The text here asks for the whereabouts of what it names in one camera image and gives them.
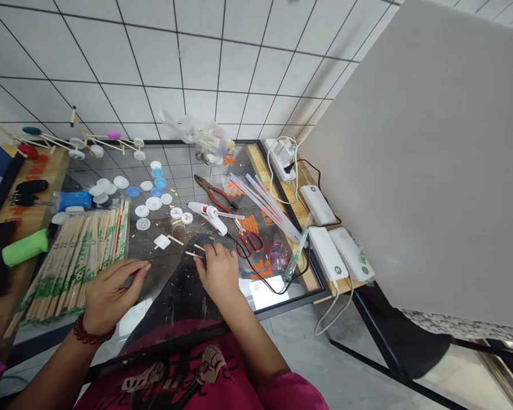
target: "tile floor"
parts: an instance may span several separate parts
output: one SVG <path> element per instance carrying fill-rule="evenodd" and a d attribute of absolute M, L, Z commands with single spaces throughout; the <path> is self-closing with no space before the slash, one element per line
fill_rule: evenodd
<path fill-rule="evenodd" d="M 333 317 L 347 297 L 341 296 Z M 291 369 L 323 394 L 331 410 L 438 410 L 444 407 L 413 392 L 397 382 L 358 362 L 328 343 L 334 340 L 376 360 L 384 361 L 365 327 L 357 309 L 350 306 L 330 328 L 328 334 L 314 336 L 317 319 L 330 302 L 307 305 L 262 321 L 262 325 L 285 357 Z M 130 315 L 145 309 L 139 304 Z M 127 322 L 133 318 L 127 315 Z M 126 335 L 117 334 L 97 352 L 93 364 L 117 355 Z M 10 369 L 6 375 L 32 379 L 55 348 Z M 470 350 L 452 346 L 443 360 L 420 383 L 447 396 L 461 405 L 475 410 L 510 410 L 511 404 L 503 396 L 478 357 Z M 17 379 L 4 380 L 0 397 L 23 387 Z"/>

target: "power strip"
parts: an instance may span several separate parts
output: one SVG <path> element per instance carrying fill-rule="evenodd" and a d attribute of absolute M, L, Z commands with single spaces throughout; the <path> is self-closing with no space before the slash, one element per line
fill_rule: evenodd
<path fill-rule="evenodd" d="M 349 232 L 340 227 L 329 231 L 329 235 L 353 276 L 360 282 L 370 280 L 374 276 L 374 269 L 367 262 L 365 253 L 356 244 Z"/>
<path fill-rule="evenodd" d="M 291 182 L 296 178 L 296 173 L 294 170 L 291 170 L 289 174 L 287 174 L 283 168 L 290 164 L 292 158 L 295 155 L 293 144 L 290 141 L 277 141 L 277 140 L 264 140 L 264 146 L 267 151 L 270 151 L 270 160 L 274 165 L 275 175 L 282 182 Z"/>
<path fill-rule="evenodd" d="M 327 229 L 324 227 L 310 227 L 310 246 L 317 254 L 317 261 L 325 271 L 330 281 L 348 277 L 348 269 L 344 265 L 340 254 L 335 248 Z"/>
<path fill-rule="evenodd" d="M 334 212 L 317 185 L 304 185 L 300 193 L 312 212 L 312 218 L 319 225 L 327 225 L 336 221 Z"/>

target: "white power bank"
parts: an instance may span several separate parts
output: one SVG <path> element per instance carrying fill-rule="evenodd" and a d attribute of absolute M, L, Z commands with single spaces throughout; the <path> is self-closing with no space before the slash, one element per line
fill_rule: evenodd
<path fill-rule="evenodd" d="M 360 250 L 345 228 L 333 229 L 329 231 L 329 235 L 355 279 L 364 282 L 374 276 L 374 270 L 365 258 L 365 253 Z"/>
<path fill-rule="evenodd" d="M 300 193 L 312 212 L 312 218 L 319 225 L 327 225 L 336 221 L 335 214 L 317 185 L 304 185 Z"/>
<path fill-rule="evenodd" d="M 325 271 L 331 281 L 348 277 L 348 269 L 342 262 L 340 254 L 336 250 L 327 229 L 324 227 L 310 227 L 310 246 L 317 255 L 317 261 L 321 269 Z"/>

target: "pink bottle cap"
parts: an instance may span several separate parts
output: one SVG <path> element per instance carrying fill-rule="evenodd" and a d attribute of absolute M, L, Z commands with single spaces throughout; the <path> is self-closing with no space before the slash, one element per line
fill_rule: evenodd
<path fill-rule="evenodd" d="M 107 137 L 111 140 L 119 140 L 121 138 L 121 134 L 116 131 L 110 131 L 107 133 Z"/>

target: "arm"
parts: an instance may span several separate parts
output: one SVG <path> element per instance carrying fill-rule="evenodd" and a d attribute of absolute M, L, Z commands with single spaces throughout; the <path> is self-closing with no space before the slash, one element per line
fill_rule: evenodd
<path fill-rule="evenodd" d="M 135 259 L 116 262 L 87 284 L 83 325 L 87 333 L 104 335 L 133 306 L 150 263 Z M 129 288 L 121 288 L 136 272 Z M 82 388 L 99 345 L 76 340 L 71 331 L 46 365 L 15 398 L 9 410 L 70 409 Z"/>
<path fill-rule="evenodd" d="M 270 384 L 289 373 L 287 362 L 239 290 L 237 253 L 221 244 L 205 245 L 205 256 L 207 267 L 200 258 L 194 258 L 203 287 L 238 341 L 253 385 Z"/>

